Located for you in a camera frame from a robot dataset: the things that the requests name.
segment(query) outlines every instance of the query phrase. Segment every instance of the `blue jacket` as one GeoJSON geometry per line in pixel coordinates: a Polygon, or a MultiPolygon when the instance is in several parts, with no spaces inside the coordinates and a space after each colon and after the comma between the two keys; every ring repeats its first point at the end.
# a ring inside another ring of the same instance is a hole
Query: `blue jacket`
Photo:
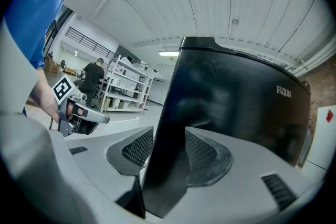
{"type": "Polygon", "coordinates": [[[43,47],[49,25],[63,0],[12,0],[5,12],[9,32],[15,43],[35,67],[44,67],[43,47]]]}

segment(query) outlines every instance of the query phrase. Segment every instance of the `man in black shirt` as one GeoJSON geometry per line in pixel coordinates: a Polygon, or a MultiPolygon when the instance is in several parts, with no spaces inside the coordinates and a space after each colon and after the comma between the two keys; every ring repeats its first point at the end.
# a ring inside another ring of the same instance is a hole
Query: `man in black shirt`
{"type": "Polygon", "coordinates": [[[104,70],[101,68],[104,60],[99,58],[96,63],[89,63],[84,68],[85,79],[83,84],[78,89],[87,95],[86,105],[91,106],[92,99],[96,93],[98,81],[103,82],[104,70]]]}

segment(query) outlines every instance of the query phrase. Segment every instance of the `brick wall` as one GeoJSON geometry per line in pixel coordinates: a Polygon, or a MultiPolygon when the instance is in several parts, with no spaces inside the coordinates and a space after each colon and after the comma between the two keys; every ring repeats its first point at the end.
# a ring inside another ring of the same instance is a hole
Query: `brick wall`
{"type": "Polygon", "coordinates": [[[310,125],[314,136],[317,108],[336,105],[336,55],[299,79],[310,84],[310,125]]]}

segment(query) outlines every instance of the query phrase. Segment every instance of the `light fixture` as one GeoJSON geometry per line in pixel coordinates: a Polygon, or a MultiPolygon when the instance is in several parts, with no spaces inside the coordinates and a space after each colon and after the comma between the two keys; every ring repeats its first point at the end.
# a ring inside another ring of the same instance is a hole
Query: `light fixture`
{"type": "Polygon", "coordinates": [[[159,54],[161,56],[169,56],[169,57],[177,57],[179,56],[179,51],[178,50],[171,50],[171,51],[159,51],[159,54]]]}

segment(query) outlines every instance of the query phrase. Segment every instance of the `ceiling light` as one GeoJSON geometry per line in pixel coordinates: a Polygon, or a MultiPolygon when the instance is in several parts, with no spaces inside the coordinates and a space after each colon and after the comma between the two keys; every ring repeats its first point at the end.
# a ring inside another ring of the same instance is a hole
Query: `ceiling light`
{"type": "Polygon", "coordinates": [[[161,56],[175,56],[175,57],[177,57],[177,56],[179,56],[179,52],[178,52],[178,50],[171,50],[171,51],[159,51],[159,54],[161,55],[161,56]]]}

